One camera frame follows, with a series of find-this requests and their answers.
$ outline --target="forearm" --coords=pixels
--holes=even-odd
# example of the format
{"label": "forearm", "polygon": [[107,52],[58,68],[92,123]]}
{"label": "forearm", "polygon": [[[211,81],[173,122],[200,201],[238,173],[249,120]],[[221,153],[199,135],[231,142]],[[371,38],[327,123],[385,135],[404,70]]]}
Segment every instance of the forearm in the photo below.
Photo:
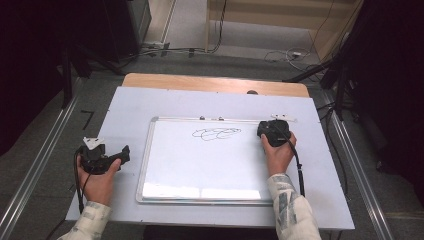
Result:
{"label": "forearm", "polygon": [[95,202],[87,202],[80,218],[69,233],[58,240],[100,239],[109,220],[111,208]]}
{"label": "forearm", "polygon": [[321,239],[308,201],[296,192],[286,174],[268,179],[279,239]]}

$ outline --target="gray carpet floor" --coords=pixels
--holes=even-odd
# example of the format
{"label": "gray carpet floor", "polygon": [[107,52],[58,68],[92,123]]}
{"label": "gray carpet floor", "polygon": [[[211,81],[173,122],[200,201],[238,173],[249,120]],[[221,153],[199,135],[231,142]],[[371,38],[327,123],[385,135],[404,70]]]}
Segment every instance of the gray carpet floor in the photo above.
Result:
{"label": "gray carpet floor", "polygon": [[[186,54],[168,53],[165,57],[140,56],[124,69],[127,73],[163,73],[198,76],[221,76],[264,81],[281,81],[296,76],[299,72],[286,62],[268,63],[258,59],[245,59],[211,55],[195,55],[189,58]],[[74,189],[72,168],[73,154],[82,144],[84,136],[97,136],[115,89],[122,84],[122,76],[113,75],[108,70],[95,71],[90,79],[84,80],[79,92],[79,99],[73,113],[61,134],[48,160],[31,197],[21,214],[10,239],[45,239],[50,231],[65,217]],[[316,106],[326,102],[319,85],[309,79],[303,81]],[[8,202],[19,187],[32,161],[41,148],[51,127],[54,124],[62,103],[63,96],[58,94],[44,108],[39,116],[28,126],[15,146],[0,157],[0,214],[4,214]],[[94,111],[93,118],[83,130],[88,115],[82,110]],[[373,151],[366,133],[355,123],[349,111],[344,112],[345,124],[359,155],[359,159],[369,177],[372,187],[380,201],[392,233],[396,239],[424,239],[423,218],[408,217],[422,212],[414,195],[412,186],[397,175],[389,175],[375,170],[378,156]],[[330,124],[330,135],[341,153],[341,161],[346,169],[346,176],[341,171],[337,156],[332,147],[334,162],[341,184],[348,179],[348,205],[356,226],[356,230],[344,231],[341,239],[377,239],[374,226],[365,208],[349,164],[346,162],[340,140]],[[409,213],[399,217],[399,213]],[[74,222],[65,222],[55,232],[53,239],[69,231]],[[102,239],[141,239],[144,226],[125,223],[108,223]],[[337,233],[322,231],[323,239],[336,239]]]}

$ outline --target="table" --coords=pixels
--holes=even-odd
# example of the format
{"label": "table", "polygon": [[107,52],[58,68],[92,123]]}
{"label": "table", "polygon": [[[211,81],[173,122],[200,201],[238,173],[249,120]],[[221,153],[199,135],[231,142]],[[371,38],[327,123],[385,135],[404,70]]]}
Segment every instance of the table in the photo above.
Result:
{"label": "table", "polygon": [[[270,95],[256,96],[229,93],[246,93],[249,90]],[[284,92],[293,97],[283,97],[278,92]],[[281,100],[284,100],[284,106],[280,105]],[[270,101],[271,104],[263,107],[264,101]],[[300,105],[293,104],[294,102],[299,102],[307,109],[298,109]],[[237,117],[263,119],[265,116],[269,116],[269,114],[264,115],[264,112],[269,113],[269,109],[275,109],[276,106],[278,108],[283,107],[288,112],[306,112],[307,129],[303,132],[306,133],[306,136],[309,136],[309,133],[311,136],[317,135],[317,138],[322,140],[314,145],[314,149],[311,148],[311,151],[308,151],[310,156],[321,155],[322,159],[313,157],[316,162],[311,162],[309,166],[314,165],[314,167],[304,169],[305,182],[313,182],[308,179],[311,175],[308,171],[318,171],[320,175],[325,175],[325,178],[331,179],[333,185],[336,186],[331,192],[337,193],[337,196],[326,195],[328,199],[322,198],[322,201],[315,202],[318,205],[311,204],[313,208],[315,207],[316,215],[319,216],[319,218],[317,217],[318,226],[322,229],[353,229],[353,222],[331,155],[329,155],[315,106],[312,99],[308,98],[305,86],[294,83],[284,84],[243,79],[158,74],[129,74],[125,77],[123,87],[118,88],[115,93],[99,134],[99,137],[106,139],[106,154],[119,152],[126,144],[129,144],[131,149],[131,161],[127,162],[115,176],[115,191],[111,203],[114,212],[111,215],[111,221],[143,224],[274,227],[274,213],[270,206],[139,204],[135,200],[135,193],[148,125],[152,116],[181,117],[187,116],[187,114],[202,116],[207,110],[209,116],[222,113],[232,119]],[[240,115],[240,112],[234,110],[236,108],[244,113]],[[305,134],[302,136],[299,133],[299,135],[305,139],[303,144],[310,144],[307,142]],[[310,139],[309,141],[315,142],[317,139]],[[324,152],[324,154],[315,152],[315,150]],[[304,159],[312,158],[308,157],[307,154],[303,156]],[[317,162],[325,162],[328,166],[320,168],[320,166],[316,166]],[[314,182],[314,184],[305,186],[306,192],[309,191],[311,198],[316,192],[313,186],[315,184],[320,185],[319,182]],[[333,214],[328,214],[329,208],[332,209]],[[77,199],[75,197],[66,219],[76,220],[78,216]]]}
{"label": "table", "polygon": [[[231,0],[227,2],[224,21],[309,29],[317,54],[325,61],[352,28],[362,3],[363,0]],[[205,50],[209,47],[209,21],[221,19],[223,6],[224,0],[208,0]]]}

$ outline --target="person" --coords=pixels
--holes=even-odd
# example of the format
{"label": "person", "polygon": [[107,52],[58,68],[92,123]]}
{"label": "person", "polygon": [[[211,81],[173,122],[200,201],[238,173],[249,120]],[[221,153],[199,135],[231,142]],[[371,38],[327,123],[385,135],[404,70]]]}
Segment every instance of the person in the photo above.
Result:
{"label": "person", "polygon": [[[267,183],[273,200],[278,239],[321,239],[308,201],[297,193],[286,174],[294,156],[290,145],[285,143],[280,147],[272,147],[264,134],[261,141],[266,155],[269,173]],[[293,132],[289,141],[296,145],[297,139]],[[84,186],[88,174],[82,169],[79,158],[77,163],[80,184]],[[88,202],[84,211],[71,231],[60,240],[100,239],[111,212],[109,202],[113,176],[119,165],[120,160],[116,160],[104,175],[90,177],[85,187]]]}

